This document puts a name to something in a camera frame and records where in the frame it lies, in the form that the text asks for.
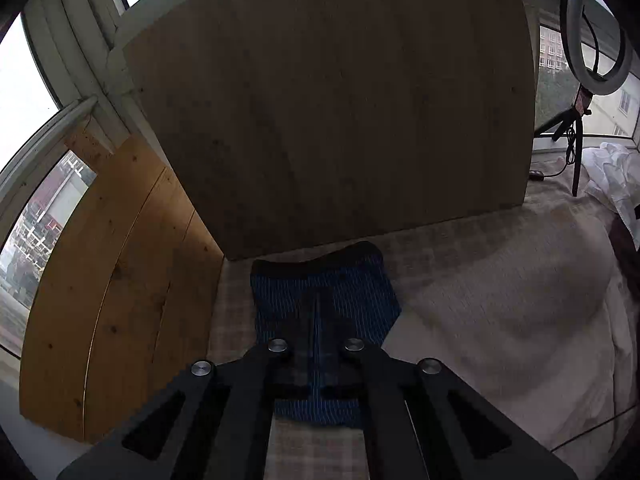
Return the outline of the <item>pine wood panel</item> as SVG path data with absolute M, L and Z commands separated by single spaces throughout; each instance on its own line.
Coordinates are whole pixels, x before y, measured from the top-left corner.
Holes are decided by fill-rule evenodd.
M 206 356 L 224 255 L 175 173 L 129 139 L 102 165 L 44 269 L 21 414 L 96 442 Z

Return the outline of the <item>light wooden board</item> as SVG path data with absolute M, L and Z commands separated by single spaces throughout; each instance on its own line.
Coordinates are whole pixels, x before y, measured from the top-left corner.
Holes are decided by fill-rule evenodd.
M 524 200 L 535 78 L 522 0 L 188 0 L 124 55 L 231 260 Z

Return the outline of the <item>pink plaid blanket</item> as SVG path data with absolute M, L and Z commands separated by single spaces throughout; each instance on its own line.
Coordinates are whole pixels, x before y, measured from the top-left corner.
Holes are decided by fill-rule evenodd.
M 613 218 L 558 174 L 521 206 L 375 237 L 401 307 L 384 350 L 440 359 L 579 478 L 597 477 L 637 399 L 639 306 Z

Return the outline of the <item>brown garment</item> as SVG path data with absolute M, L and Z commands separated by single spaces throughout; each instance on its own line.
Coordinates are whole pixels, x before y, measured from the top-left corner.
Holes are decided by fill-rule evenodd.
M 615 257 L 623 276 L 631 283 L 639 283 L 639 251 L 620 216 L 616 216 L 608 233 Z

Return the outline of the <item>blue striped knit garment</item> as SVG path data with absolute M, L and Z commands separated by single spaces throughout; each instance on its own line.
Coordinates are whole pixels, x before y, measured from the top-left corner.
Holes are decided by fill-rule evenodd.
M 296 376 L 305 399 L 281 400 L 279 418 L 316 427 L 361 427 L 358 402 L 328 399 L 333 359 L 349 338 L 380 346 L 401 314 L 382 252 L 352 244 L 303 262 L 256 260 L 250 269 L 258 344 L 281 338 L 296 344 Z

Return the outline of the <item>black tripod stand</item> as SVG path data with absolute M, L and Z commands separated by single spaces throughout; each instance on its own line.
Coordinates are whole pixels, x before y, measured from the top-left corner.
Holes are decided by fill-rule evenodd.
M 544 122 L 540 127 L 534 130 L 534 138 L 547 136 L 547 132 L 554 127 L 550 136 L 552 142 L 559 141 L 561 138 L 567 140 L 565 151 L 564 167 L 556 174 L 544 174 L 545 179 L 559 177 L 568 166 L 574 166 L 574 174 L 572 180 L 572 196 L 578 195 L 580 167 L 582 166 L 582 149 L 584 148 L 584 116 L 589 116 L 591 110 L 589 108 L 578 108 L 571 106 L 567 110 L 556 114 L 551 119 Z

